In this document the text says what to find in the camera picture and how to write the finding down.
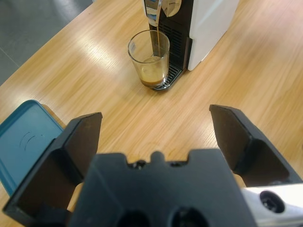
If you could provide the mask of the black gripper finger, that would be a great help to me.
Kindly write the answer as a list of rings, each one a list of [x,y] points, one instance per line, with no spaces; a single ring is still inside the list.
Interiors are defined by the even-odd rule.
[[[12,219],[68,219],[67,207],[98,149],[102,114],[72,119],[35,162],[3,212]]]
[[[239,109],[210,105],[218,147],[247,187],[302,183],[287,160]]]

